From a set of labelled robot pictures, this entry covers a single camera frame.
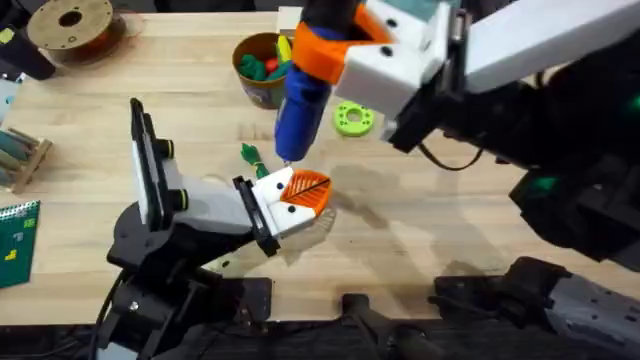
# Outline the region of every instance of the orange gripper part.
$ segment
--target orange gripper part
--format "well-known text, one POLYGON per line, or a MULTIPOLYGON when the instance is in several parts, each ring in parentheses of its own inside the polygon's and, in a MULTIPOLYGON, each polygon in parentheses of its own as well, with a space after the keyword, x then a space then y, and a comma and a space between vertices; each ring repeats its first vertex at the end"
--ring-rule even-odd
POLYGON ((293 63, 303 72, 336 85, 344 70, 344 58, 351 46, 389 44, 391 37, 384 27, 373 18, 364 4, 358 5, 354 17, 358 25, 372 40, 334 41, 325 40, 301 22, 296 28, 293 46, 293 63))
POLYGON ((295 170, 280 201, 312 208, 320 215, 329 202, 331 178, 311 170, 295 170))

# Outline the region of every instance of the wooden tabletop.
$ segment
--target wooden tabletop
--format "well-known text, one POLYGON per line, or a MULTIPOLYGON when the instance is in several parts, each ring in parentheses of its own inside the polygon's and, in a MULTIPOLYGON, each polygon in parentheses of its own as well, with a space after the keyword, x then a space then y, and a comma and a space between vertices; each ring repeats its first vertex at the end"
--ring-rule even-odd
MULTIPOLYGON (((133 34, 118 52, 44 82, 26 81, 5 121, 54 148, 26 193, 0 196, 3 206, 42 200, 31 282, 0 290, 0 325, 95 321, 118 271, 105 260, 113 225, 135 200, 130 97, 144 102, 158 136, 175 141, 185 174, 228 184, 251 177, 242 142, 258 146, 269 168, 282 165, 273 152, 275 112, 250 103, 231 66, 244 37, 274 31, 275 13, 127 21, 133 34)), ((435 317, 426 301, 434 277, 502 274, 523 255, 640 298, 638 275, 549 245, 527 227, 507 197, 522 171, 485 155, 467 171, 445 172, 419 154, 395 151, 377 131, 341 138, 331 114, 332 106, 308 157, 296 164, 333 179, 331 207, 318 223, 282 241, 276 257, 251 244, 207 265, 228 276, 273 279, 273 319, 335 317, 347 292, 369 294, 388 316, 435 317)), ((452 165, 474 153, 438 134, 428 144, 452 165)))

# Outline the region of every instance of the cable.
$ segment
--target cable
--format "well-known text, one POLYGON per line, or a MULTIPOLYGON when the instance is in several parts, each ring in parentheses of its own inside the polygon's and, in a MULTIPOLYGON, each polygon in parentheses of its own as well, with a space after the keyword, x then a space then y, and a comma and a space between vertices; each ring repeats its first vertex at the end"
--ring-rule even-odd
POLYGON ((463 166, 463 167, 451 167, 448 165, 443 164, 442 162, 440 162, 440 160, 438 160, 438 158, 433 155, 433 153, 427 148, 427 146, 423 143, 418 144, 418 149, 422 152, 422 154, 424 154, 424 156, 429 159, 432 163, 434 163, 437 167, 444 169, 444 170, 448 170, 448 171, 462 171, 464 169, 467 169, 473 165, 475 165, 475 163, 478 162, 478 160, 480 160, 480 157, 482 157, 482 154, 484 153, 484 149, 478 149, 478 152, 476 153, 476 156, 471 160, 470 163, 468 163, 467 165, 463 166))
POLYGON ((29 14, 31 14, 31 11, 27 10, 27 8, 24 5, 22 5, 22 1, 15 0, 15 2, 16 2, 16 4, 18 4, 18 6, 20 6, 22 8, 22 10, 24 10, 24 11, 28 12, 29 14))
POLYGON ((46 357, 49 357, 49 356, 53 356, 53 355, 59 354, 59 353, 65 351, 65 350, 69 350, 69 349, 71 349, 74 346, 79 345, 79 344, 80 344, 79 341, 72 341, 72 342, 68 343, 67 345, 60 346, 57 349, 53 349, 53 350, 47 351, 45 353, 41 353, 41 354, 0 355, 0 359, 20 360, 20 359, 46 358, 46 357))
POLYGON ((201 359, 204 357, 204 355, 205 355, 206 353, 208 353, 208 352, 209 352, 209 350, 211 350, 211 347, 216 343, 216 341, 218 341, 218 339, 219 339, 219 337, 220 337, 220 334, 222 334, 222 333, 220 333, 220 332, 219 332, 219 333, 217 333, 217 335, 213 336, 213 337, 211 338, 211 340, 209 340, 209 342, 207 343, 207 345, 206 345, 204 348, 202 348, 202 350, 200 350, 200 352, 198 353, 198 355, 196 355, 196 360, 201 360, 201 359))
POLYGON ((96 352, 98 351, 97 349, 98 329, 100 328, 100 326, 102 326, 102 321, 104 320, 104 316, 107 313, 107 308, 109 307, 109 304, 113 299, 113 295, 115 294, 116 289, 118 288, 118 285, 120 285, 120 283, 123 282, 126 277, 127 277, 127 273, 124 270, 120 271, 120 274, 118 274, 118 277, 113 282, 113 285, 111 286, 111 289, 107 294, 107 297, 104 299, 104 302, 102 303, 100 312, 98 312, 98 318, 96 319, 96 324, 93 327, 93 330, 91 330, 91 342, 89 343, 89 360, 95 360, 96 358, 96 352))

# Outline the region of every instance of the green toy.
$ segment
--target green toy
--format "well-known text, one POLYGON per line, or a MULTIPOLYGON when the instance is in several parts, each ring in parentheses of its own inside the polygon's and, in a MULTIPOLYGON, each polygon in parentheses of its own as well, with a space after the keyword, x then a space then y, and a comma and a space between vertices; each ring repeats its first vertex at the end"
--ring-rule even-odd
POLYGON ((333 126, 341 135, 359 137, 371 131, 374 119, 371 109, 352 101, 343 101, 333 114, 333 126), (349 120, 349 115, 357 117, 359 121, 349 120))
POLYGON ((276 71, 272 72, 268 77, 266 81, 271 81, 271 80, 275 80, 278 79, 282 76, 287 75, 287 71, 289 71, 289 69, 291 68, 291 60, 281 64, 280 66, 278 66, 278 69, 276 69, 276 71))
POLYGON ((243 143, 240 154, 246 162, 256 169, 256 177, 258 179, 269 175, 269 170, 267 170, 267 167, 262 163, 262 158, 260 158, 260 152, 257 147, 243 143))
POLYGON ((264 63, 253 55, 242 56, 238 71, 242 76, 255 81, 264 81, 267 78, 267 69, 264 63))

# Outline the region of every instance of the green ring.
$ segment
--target green ring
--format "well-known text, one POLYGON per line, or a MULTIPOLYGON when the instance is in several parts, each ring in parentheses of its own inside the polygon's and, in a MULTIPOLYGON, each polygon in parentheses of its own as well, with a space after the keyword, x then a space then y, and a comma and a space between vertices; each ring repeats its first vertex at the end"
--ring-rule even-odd
POLYGON ((358 105, 353 101, 343 101, 333 113, 333 127, 343 136, 359 137, 373 129, 375 115, 371 109, 358 105), (360 121, 350 121, 347 114, 355 112, 360 121))

